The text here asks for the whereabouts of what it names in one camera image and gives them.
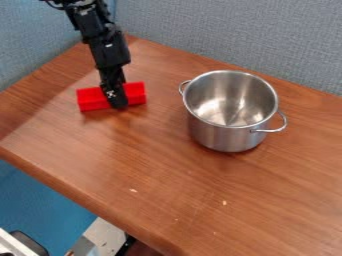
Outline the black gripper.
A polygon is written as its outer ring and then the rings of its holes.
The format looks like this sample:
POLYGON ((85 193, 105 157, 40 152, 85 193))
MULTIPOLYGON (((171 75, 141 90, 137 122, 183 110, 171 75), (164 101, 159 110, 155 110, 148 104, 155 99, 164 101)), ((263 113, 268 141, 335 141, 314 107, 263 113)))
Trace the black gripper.
POLYGON ((104 0, 40 0, 53 9, 63 11, 81 41, 89 46, 100 74, 100 88, 115 109, 128 106, 124 92, 123 66, 131 62, 123 31, 111 18, 104 0))

